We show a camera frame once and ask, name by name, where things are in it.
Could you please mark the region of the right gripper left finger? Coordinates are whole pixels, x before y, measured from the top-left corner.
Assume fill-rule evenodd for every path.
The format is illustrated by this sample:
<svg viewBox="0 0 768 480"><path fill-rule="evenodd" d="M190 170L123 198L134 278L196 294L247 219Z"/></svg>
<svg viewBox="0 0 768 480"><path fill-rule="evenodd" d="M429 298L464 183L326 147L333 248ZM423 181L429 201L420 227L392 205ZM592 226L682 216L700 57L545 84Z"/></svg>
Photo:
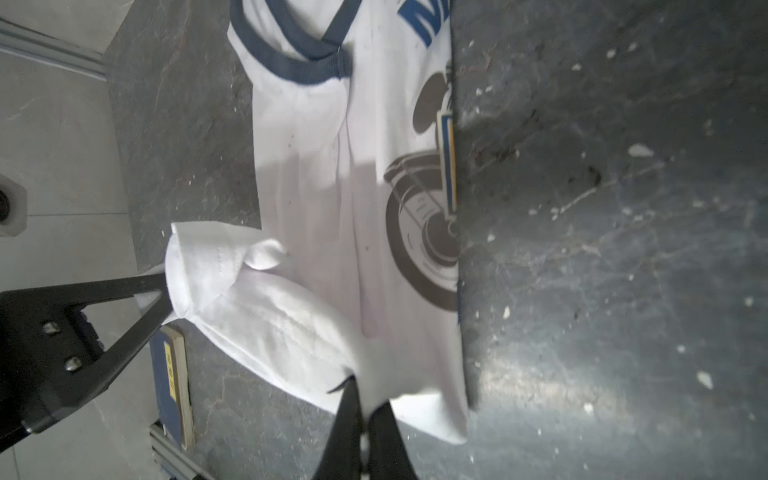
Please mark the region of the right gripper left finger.
<svg viewBox="0 0 768 480"><path fill-rule="evenodd" d="M342 390L341 401L313 480L358 480L361 477L364 422L355 378L349 377L338 389Z"/></svg>

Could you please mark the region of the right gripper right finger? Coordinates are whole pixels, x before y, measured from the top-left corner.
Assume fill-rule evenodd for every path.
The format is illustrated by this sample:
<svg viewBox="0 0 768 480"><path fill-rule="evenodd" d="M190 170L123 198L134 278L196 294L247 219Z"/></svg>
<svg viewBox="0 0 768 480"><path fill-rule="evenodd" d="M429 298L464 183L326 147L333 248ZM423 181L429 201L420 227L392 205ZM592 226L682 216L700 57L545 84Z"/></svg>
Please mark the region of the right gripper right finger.
<svg viewBox="0 0 768 480"><path fill-rule="evenodd" d="M389 402L377 408L368 420L371 480L417 480Z"/></svg>

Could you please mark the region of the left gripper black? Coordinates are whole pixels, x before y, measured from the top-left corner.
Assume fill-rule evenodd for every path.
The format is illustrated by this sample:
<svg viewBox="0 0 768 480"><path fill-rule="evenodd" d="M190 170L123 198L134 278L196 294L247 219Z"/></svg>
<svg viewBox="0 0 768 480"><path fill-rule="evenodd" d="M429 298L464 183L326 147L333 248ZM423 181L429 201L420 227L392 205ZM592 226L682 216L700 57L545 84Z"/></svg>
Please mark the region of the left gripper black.
<svg viewBox="0 0 768 480"><path fill-rule="evenodd" d="M147 307L109 333L107 309ZM1 294L1 448L104 393L170 312L162 273Z"/></svg>

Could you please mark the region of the white navy-trimmed tank top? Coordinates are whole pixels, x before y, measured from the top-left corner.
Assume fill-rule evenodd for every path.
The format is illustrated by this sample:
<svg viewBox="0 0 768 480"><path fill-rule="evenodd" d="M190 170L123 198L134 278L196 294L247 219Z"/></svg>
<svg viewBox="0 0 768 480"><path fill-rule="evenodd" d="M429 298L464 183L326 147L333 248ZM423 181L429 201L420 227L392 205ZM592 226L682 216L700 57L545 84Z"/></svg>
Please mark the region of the white navy-trimmed tank top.
<svg viewBox="0 0 768 480"><path fill-rule="evenodd" d="M461 444L468 431L448 1L234 1L261 225L176 222L184 319L323 410Z"/></svg>

